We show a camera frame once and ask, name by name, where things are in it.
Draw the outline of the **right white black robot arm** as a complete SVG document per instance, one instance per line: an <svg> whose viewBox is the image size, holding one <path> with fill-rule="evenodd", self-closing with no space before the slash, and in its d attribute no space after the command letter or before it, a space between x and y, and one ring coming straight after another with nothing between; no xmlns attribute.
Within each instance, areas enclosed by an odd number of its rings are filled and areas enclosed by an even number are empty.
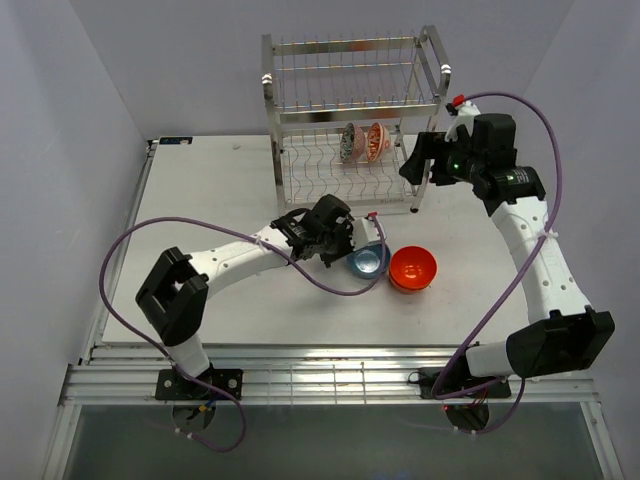
<svg viewBox="0 0 640 480"><path fill-rule="evenodd" d="M474 397L488 379L589 369L615 324L581 292L551 225L556 213L536 170L516 163L516 124L508 114L459 115L449 132L422 132L400 174L437 186L465 182L504 239L526 299L528 326L501 342L469 346L446 388Z"/></svg>

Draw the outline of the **orange floral white bowl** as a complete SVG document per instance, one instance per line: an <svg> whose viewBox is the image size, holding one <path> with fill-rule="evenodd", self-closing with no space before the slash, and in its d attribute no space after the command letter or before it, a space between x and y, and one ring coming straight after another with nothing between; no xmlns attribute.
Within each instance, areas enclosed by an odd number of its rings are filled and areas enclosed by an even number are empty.
<svg viewBox="0 0 640 480"><path fill-rule="evenodd" d="M367 132L366 157L372 163L379 161L390 149L391 138L388 129L375 122Z"/></svg>

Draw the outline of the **grey leaf patterned bowl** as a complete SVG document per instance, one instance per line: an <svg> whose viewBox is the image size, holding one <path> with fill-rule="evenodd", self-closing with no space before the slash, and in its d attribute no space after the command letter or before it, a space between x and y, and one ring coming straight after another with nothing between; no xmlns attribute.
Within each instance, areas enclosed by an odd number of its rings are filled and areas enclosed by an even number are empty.
<svg viewBox="0 0 640 480"><path fill-rule="evenodd" d="M348 123L340 139L340 159L343 163L356 162L363 155L366 147L364 131L353 123Z"/></svg>

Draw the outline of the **orange plastic bowl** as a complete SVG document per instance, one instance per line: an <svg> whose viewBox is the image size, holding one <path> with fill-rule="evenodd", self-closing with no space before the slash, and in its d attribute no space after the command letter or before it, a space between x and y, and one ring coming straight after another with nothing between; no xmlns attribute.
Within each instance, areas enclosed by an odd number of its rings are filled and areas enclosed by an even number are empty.
<svg viewBox="0 0 640 480"><path fill-rule="evenodd" d="M389 264L391 284L407 294L420 292L431 285L438 273L435 256L420 246L397 250Z"/></svg>

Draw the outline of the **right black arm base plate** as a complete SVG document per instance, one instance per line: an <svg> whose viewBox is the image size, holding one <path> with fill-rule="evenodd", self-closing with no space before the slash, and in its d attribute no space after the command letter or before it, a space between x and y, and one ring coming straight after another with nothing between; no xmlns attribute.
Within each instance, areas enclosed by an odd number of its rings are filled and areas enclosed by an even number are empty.
<svg viewBox="0 0 640 480"><path fill-rule="evenodd" d="M434 399L433 389L440 373L436 367L421 367L409 374L407 384L417 386L422 399ZM466 371L452 371L441 383L437 396L447 399L507 399L511 396L511 388L506 381L473 377Z"/></svg>

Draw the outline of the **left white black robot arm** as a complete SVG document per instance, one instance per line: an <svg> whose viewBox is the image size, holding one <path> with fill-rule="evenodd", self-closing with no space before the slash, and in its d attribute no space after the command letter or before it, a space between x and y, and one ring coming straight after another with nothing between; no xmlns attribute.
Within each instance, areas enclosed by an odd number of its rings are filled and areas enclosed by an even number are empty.
<svg viewBox="0 0 640 480"><path fill-rule="evenodd" d="M190 399L205 397L213 367L199 338L207 301L216 293L263 271L319 256L329 267L363 247L372 224L328 194L311 209L293 210L258 232L210 250L162 252L135 301L181 372L178 388Z"/></svg>

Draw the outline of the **blue ceramic bowl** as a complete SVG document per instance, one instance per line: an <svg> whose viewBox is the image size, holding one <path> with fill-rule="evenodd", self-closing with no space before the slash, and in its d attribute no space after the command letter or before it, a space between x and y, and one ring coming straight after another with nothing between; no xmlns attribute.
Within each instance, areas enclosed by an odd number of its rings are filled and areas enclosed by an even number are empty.
<svg viewBox="0 0 640 480"><path fill-rule="evenodd" d="M370 280L388 270L391 257L389 247L378 243L350 253L346 264L354 276Z"/></svg>

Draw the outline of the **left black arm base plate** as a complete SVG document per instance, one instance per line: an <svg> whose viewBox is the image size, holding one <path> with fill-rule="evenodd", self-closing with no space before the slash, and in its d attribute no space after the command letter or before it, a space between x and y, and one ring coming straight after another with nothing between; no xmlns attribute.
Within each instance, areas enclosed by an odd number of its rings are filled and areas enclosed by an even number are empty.
<svg viewBox="0 0 640 480"><path fill-rule="evenodd" d="M210 368L198 379L226 392L236 400L242 396L243 374L241 369ZM163 369L158 373L153 398L160 401L208 401L224 399L218 392L186 379L175 369Z"/></svg>

